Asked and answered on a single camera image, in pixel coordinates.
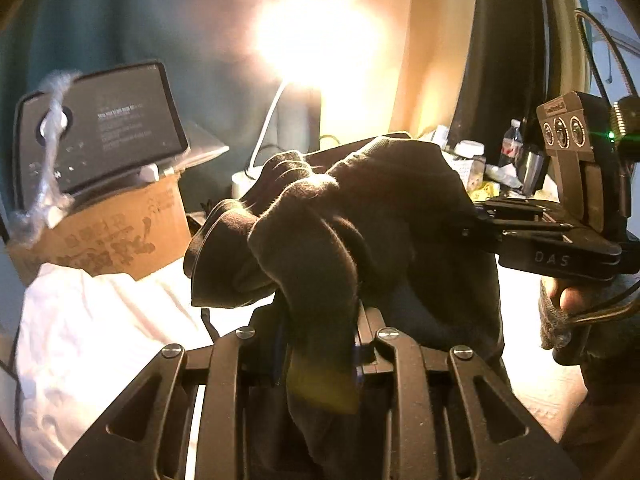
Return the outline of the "person's right hand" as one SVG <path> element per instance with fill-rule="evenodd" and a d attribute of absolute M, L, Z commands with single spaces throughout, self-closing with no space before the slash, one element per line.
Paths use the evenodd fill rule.
<path fill-rule="evenodd" d="M 568 325 L 574 316 L 590 312 L 617 297 L 623 302 L 639 299 L 639 277 L 623 274 L 609 283 L 540 279 L 540 338 L 555 362 L 575 365 L 590 359 L 612 359 L 639 349 L 637 313 L 582 327 Z"/>

